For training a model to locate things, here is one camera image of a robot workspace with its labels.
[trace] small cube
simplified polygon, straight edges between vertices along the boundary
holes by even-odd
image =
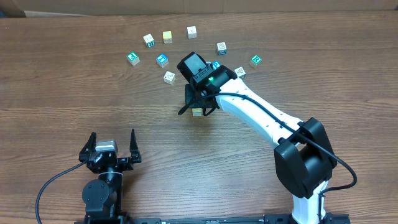
[[[166,57],[166,55],[160,54],[159,56],[157,56],[156,62],[160,67],[164,68],[166,65],[169,64],[169,59]]]
[[[192,116],[201,116],[201,108],[192,108]]]
[[[261,61],[262,59],[258,55],[255,55],[253,56],[253,58],[250,59],[250,65],[253,68],[257,68],[257,65],[259,65]]]
[[[242,67],[235,69],[235,73],[238,76],[238,78],[241,78],[241,79],[243,79],[246,76],[246,72],[244,72]]]
[[[171,44],[173,42],[172,32],[171,31],[163,32],[163,41],[164,41],[165,44]]]
[[[188,30],[188,39],[196,38],[197,37],[197,27],[187,27]]]
[[[145,35],[144,41],[148,48],[153,47],[155,45],[155,40],[151,34]]]
[[[226,44],[225,44],[225,42],[217,44],[217,53],[218,53],[218,55],[226,54]]]
[[[136,66],[139,62],[139,57],[135,52],[131,52],[129,55],[127,55],[127,60],[129,60],[133,66]]]
[[[213,62],[213,70],[216,70],[220,66],[221,64],[218,61]]]
[[[163,77],[164,82],[173,85],[173,82],[175,80],[175,74],[172,72],[167,71],[166,74]]]

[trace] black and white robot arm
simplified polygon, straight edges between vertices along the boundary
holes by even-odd
[[[315,118],[303,122],[278,110],[251,91],[230,69],[213,69],[195,52],[187,55],[177,68],[189,82],[185,87],[187,104],[179,114],[188,107],[218,107],[237,116],[273,148],[277,176],[293,194],[294,222],[316,224],[324,219],[321,196],[336,159],[349,166],[334,155],[322,124]],[[296,146],[300,143],[306,146],[299,151]]]

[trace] cube face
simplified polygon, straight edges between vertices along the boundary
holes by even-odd
[[[238,78],[241,78],[241,79],[243,79],[246,76],[246,72],[244,72],[242,67],[235,69],[235,73],[238,76]]]
[[[165,44],[171,44],[173,42],[172,32],[171,31],[163,32],[163,42]]]
[[[155,45],[155,40],[151,34],[145,35],[144,41],[148,48],[153,47]]]
[[[218,61],[213,62],[213,70],[216,70],[220,66],[221,64]]]
[[[188,39],[196,38],[197,37],[197,27],[187,27],[188,30]]]
[[[253,56],[253,58],[250,59],[250,65],[253,68],[257,68],[257,65],[259,65],[261,61],[262,59],[258,55],[255,55]]]
[[[217,44],[217,53],[218,53],[218,55],[226,54],[226,44],[225,44],[225,42]]]
[[[201,108],[192,108],[192,116],[201,116]]]
[[[164,82],[173,85],[175,81],[175,74],[172,72],[167,71],[166,74],[163,77]]]
[[[156,62],[160,67],[164,68],[167,64],[169,64],[169,59],[166,57],[166,55],[160,54],[157,56]]]
[[[139,62],[139,57],[135,52],[131,52],[130,54],[128,54],[127,59],[133,66],[136,66]]]

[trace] wooden tabletop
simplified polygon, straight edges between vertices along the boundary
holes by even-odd
[[[187,38],[187,26],[198,37]],[[162,32],[171,30],[172,44]],[[143,36],[156,46],[147,49]],[[216,43],[228,53],[218,56]],[[126,55],[135,51],[133,67]],[[398,219],[398,13],[311,12],[0,19],[0,223],[36,223],[35,200],[55,174],[78,164],[92,131],[129,155],[136,130],[142,163],[124,173],[123,209],[133,217],[203,218],[290,213],[291,194],[274,153],[220,110],[182,116],[195,51],[244,68],[250,89],[286,113],[320,120],[336,155],[358,174],[353,189],[327,193],[325,207],[352,223]],[[155,58],[164,53],[169,65]],[[249,65],[257,54],[262,63]],[[163,81],[166,71],[176,81]],[[50,184],[44,223],[82,220],[86,167]],[[351,182],[342,166],[329,186]]]

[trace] wooden surface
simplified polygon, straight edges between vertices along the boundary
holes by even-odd
[[[195,25],[197,39],[187,39]],[[171,30],[173,44],[162,43]],[[156,46],[147,49],[142,36]],[[216,43],[228,53],[217,56]],[[137,52],[141,62],[126,59]],[[271,148],[222,111],[177,116],[186,81],[175,66],[191,51],[231,69],[292,116],[319,119],[357,186],[327,193],[326,209],[352,223],[398,220],[398,13],[312,12],[200,16],[0,19],[0,223],[35,223],[49,178],[78,163],[92,131],[128,155],[136,129],[142,164],[124,174],[133,217],[198,218],[290,213]],[[169,57],[162,69],[158,54]],[[254,54],[262,57],[256,70]],[[164,83],[166,70],[176,73]],[[82,220],[87,168],[44,192],[45,223]],[[347,184],[342,166],[330,186]]]

